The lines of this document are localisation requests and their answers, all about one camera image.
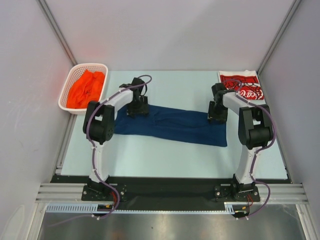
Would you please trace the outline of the blue t shirt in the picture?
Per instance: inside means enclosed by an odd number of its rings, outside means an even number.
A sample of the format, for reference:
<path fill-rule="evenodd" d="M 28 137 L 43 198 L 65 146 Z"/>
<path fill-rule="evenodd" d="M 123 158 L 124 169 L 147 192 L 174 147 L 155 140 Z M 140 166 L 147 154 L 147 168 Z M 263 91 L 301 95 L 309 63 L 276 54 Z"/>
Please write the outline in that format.
<path fill-rule="evenodd" d="M 121 108 L 115 120 L 115 134 L 155 137 L 183 143 L 227 147 L 225 123 L 208 121 L 208 114 L 150 105 L 149 113 L 131 117 Z"/>

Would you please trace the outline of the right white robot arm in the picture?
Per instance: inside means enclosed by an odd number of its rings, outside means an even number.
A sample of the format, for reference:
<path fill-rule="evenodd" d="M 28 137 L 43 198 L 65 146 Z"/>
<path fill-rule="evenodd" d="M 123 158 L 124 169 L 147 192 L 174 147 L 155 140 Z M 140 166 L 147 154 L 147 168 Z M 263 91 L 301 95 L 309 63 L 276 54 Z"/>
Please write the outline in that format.
<path fill-rule="evenodd" d="M 238 115 L 238 139 L 242 145 L 240 161 L 230 185 L 214 188 L 216 202 L 258 202 L 255 165 L 261 151 L 268 149 L 276 140 L 275 125 L 266 104 L 257 105 L 244 99 L 234 89 L 223 83 L 211 87 L 213 100 L 208 107 L 209 123 L 225 124 L 228 111 Z"/>

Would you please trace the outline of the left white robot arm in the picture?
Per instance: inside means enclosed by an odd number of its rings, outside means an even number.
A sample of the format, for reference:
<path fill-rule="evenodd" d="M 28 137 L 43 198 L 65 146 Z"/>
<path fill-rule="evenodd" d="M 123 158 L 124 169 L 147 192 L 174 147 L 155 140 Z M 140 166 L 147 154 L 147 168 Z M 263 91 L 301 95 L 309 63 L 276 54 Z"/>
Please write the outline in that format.
<path fill-rule="evenodd" d="M 93 194 L 99 200 L 116 195 L 117 190 L 108 183 L 110 174 L 103 167 L 103 149 L 115 133 L 115 121 L 119 110 L 124 108 L 126 116 L 132 119 L 149 115 L 146 93 L 151 81 L 152 77 L 148 74 L 134 77 L 131 83 L 121 84 L 118 90 L 106 99 L 89 102 L 82 130 L 91 143 L 92 173 L 86 184 L 88 189 L 83 195 Z"/>

